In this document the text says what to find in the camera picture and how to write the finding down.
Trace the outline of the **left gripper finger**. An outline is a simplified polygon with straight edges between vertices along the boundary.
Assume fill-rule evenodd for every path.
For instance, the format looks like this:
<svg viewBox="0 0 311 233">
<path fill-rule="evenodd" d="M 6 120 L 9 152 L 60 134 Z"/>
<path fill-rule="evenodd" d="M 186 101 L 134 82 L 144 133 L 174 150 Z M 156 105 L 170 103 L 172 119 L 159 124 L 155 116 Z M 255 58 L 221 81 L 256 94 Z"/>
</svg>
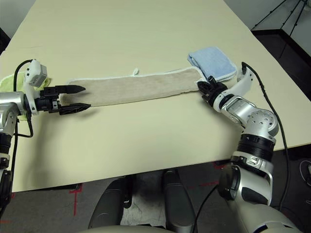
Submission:
<svg viewBox="0 0 311 233">
<path fill-rule="evenodd" d="M 55 86 L 56 94 L 76 94 L 84 91 L 85 88 L 79 85 L 57 85 Z"/>
<path fill-rule="evenodd" d="M 84 111 L 91 107 L 90 104 L 85 104 L 85 103 L 75 103 L 75 104 L 70 104 L 67 106 L 61 106 L 58 113 L 59 115 L 69 115 L 69 114 L 75 114 L 81 111 Z"/>
</svg>

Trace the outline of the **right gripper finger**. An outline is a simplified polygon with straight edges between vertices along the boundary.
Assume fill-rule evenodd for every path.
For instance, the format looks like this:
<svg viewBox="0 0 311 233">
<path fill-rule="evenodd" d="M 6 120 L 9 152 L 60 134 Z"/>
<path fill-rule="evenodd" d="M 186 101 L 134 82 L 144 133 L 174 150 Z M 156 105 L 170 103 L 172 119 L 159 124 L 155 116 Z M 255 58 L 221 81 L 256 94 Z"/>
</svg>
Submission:
<svg viewBox="0 0 311 233">
<path fill-rule="evenodd" d="M 197 82 L 198 89 L 204 95 L 209 95 L 211 92 L 211 85 L 204 81 Z"/>
</svg>

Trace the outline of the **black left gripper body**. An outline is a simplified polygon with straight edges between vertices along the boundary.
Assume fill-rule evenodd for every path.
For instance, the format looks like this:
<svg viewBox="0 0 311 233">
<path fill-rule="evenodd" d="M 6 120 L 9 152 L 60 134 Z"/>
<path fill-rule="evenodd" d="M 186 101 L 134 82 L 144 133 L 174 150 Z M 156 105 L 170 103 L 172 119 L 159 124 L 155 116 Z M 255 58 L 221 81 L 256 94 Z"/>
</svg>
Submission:
<svg viewBox="0 0 311 233">
<path fill-rule="evenodd" d="M 44 87 L 39 92 L 39 98 L 35 99 L 35 106 L 37 111 L 44 111 L 49 113 L 57 113 L 60 110 L 59 87 Z"/>
</svg>

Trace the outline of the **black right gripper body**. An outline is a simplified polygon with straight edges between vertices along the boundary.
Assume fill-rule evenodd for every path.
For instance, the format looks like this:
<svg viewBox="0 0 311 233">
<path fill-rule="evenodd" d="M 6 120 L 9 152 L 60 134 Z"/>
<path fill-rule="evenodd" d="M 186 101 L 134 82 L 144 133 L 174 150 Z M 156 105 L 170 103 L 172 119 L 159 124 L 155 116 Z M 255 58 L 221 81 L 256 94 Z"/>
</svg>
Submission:
<svg viewBox="0 0 311 233">
<path fill-rule="evenodd" d="M 213 76 L 206 78 L 205 82 L 211 85 L 211 92 L 209 95 L 201 93 L 202 99 L 206 102 L 214 102 L 220 93 L 227 90 L 227 86 L 222 82 L 217 82 Z"/>
</svg>

